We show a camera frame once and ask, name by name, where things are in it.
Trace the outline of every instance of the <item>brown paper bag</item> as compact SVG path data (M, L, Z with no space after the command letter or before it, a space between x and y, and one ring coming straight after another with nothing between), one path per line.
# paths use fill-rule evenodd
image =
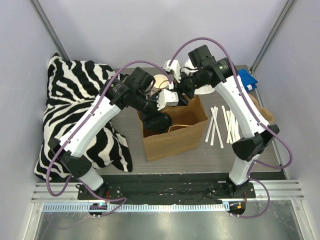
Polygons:
M268 109L260 106L258 100L255 99L251 94L248 95L255 107L258 109L259 113L261 113L261 115L265 118L265 120L267 120L270 124L273 124L275 121L275 116Z
M198 96L188 106L171 106L163 109L172 118L170 132L156 133L142 129L146 158L149 162L196 149L205 131L208 117Z

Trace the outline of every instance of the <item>metal table surface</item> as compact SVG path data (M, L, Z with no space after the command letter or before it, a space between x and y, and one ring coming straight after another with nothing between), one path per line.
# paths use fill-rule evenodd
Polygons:
M156 68L145 68L152 75L159 74L160 71ZM133 68L125 69L124 73L129 74ZM255 98L257 94L255 91L250 92ZM204 110L208 116L208 123L211 117L210 107L219 107L217 115L217 123L224 140L224 148L220 148L218 136L214 139L214 146L205 143L205 133L197 149L189 150L187 152L179 153L175 156L166 157L153 162L148 162L145 155L142 133L139 124L137 111L131 107L124 109L117 116L112 119L112 124L115 129L122 135L125 135L133 163L133 174L154 174L154 173L227 173L232 169L235 154L232 150L231 144L226 144L227 129L225 119L221 106L224 105L228 110L229 107L225 100L217 93L207 95L200 95ZM259 160L271 165L278 165L275 150L272 145L269 145ZM267 172L274 171L260 164L256 164L252 170L253 172ZM109 165L103 169L98 170L99 174L127 174L118 170L113 165Z
M248 202L245 215L256 215L265 205ZM271 201L255 219L237 219L225 211L128 212L76 224L86 217L85 212L43 212L35 240L303 240L290 200Z

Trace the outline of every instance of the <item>blue object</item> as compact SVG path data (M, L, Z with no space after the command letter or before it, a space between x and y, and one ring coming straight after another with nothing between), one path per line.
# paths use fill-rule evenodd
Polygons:
M247 72L247 70L241 69L238 72L239 76L241 77L241 82L247 92L250 92L257 88L256 84L258 83L258 81L253 76L251 76Z

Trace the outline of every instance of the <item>white plastic part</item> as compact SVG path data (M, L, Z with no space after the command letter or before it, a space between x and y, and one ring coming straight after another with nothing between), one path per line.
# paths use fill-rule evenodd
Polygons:
M226 111L226 117L228 118L228 133L227 133L226 143L233 144L232 137L231 137L232 124L230 119L230 111Z
M226 127L226 139L228 140L228 136L229 136L229 121L228 121L228 117L227 117L227 113L226 113L226 108L225 106L221 106L222 108L222 112L223 112L223 117L224 117L224 122L225 122L225 127Z
M205 140L204 140L206 143L209 141L209 135L210 135L210 131L211 131L211 127L212 127L213 122L214 122L214 116L212 115L211 119L210 119L210 123L209 123L209 128L208 128L208 131L206 132L206 136L205 136Z
M85 112L81 119L74 125L74 127L63 135L59 140L60 144L67 141L68 137L75 131L75 129L83 122L83 120L91 115L92 109L100 99L98 95L91 107ZM71 156L80 158L86 151L91 140L97 135L97 133L103 128L108 121L110 121L115 115L121 111L116 105L110 105L110 100L105 96L102 99L99 107L95 110L94 114L88 119L88 121L80 128L80 130L74 135L71 141L65 146L64 150L70 151Z
M218 117L218 107L214 106L214 116L215 118ZM216 124L213 123L213 127L212 127L212 135L211 135L211 142L210 145L213 146L214 145L214 140L215 140L215 134L216 134Z
M235 157L233 167L231 172L229 173L229 178L236 185L241 185L245 181L248 180L247 172L253 160L258 159L260 154L255 155L251 161L247 162L245 160L241 160L237 156Z
M172 89L174 89L174 82L169 82L169 90L172 90Z
M237 76L243 95L249 102L254 113L258 116L261 123L268 126L268 121L259 113L254 103L251 101L247 94L240 76ZM230 76L226 79L226 82L220 82L215 86L216 91L223 97L230 109L232 110L235 118L239 122L239 126L242 130L242 134L245 138L251 138L255 136L255 133L262 133L265 129L257 124L256 119L251 114L246 103L244 102L240 92L237 88L234 76Z
M235 131L235 140L236 140L236 141L240 140L241 137L240 137L240 134L239 134L239 122L238 122L237 119L235 120L235 128L234 128L234 131Z
M163 89L159 93L157 102L158 110L164 109L166 106L177 106L179 103L178 93Z
M102 177L93 167L85 175L79 177L79 179L93 191L97 190L104 183Z
M181 76L180 76L180 63L179 63L178 60L175 59L175 60L172 61L171 66L169 66L170 62L171 62L171 59L168 60L168 61L165 61L163 69L168 73L172 73L173 72L175 80L178 83L180 83L180 79L181 79Z
M222 142L221 139L221 135L220 135L220 131L219 131L219 127L218 127L218 123L217 123L217 117L215 116L215 110L213 107L210 107L211 113L213 115L213 121L215 123L215 128L216 128L216 133L218 134L218 138L219 138L219 142L220 142L220 148L224 148L224 143Z
M230 121L231 121L231 136L232 136L232 142L236 142L236 119L234 113L230 110Z
M191 60L188 59L185 64L183 66L181 66L181 72L185 72L187 75L190 75L190 73L195 73L197 72L198 70L189 70L187 68L183 68L183 67L187 67L187 68L190 68L190 69L195 69L196 67L192 64ZM194 91L194 94L195 95L205 95L205 94L211 94L215 91L215 88L213 88L211 85L205 85L205 86L202 86L198 89L196 89Z

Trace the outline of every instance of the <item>paper bag handle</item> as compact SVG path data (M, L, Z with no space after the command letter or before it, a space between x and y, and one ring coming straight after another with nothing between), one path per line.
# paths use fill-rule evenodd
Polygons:
M176 124L169 127L168 133L170 133L170 130L172 127L191 127L192 125L183 125L183 124Z

